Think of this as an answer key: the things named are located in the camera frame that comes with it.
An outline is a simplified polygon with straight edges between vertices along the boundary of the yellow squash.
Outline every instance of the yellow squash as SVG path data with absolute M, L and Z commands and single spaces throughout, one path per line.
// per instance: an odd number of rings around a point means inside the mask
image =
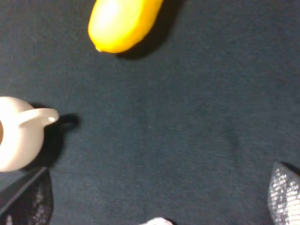
M 97 0 L 89 37 L 100 52 L 124 52 L 151 30 L 163 0 Z

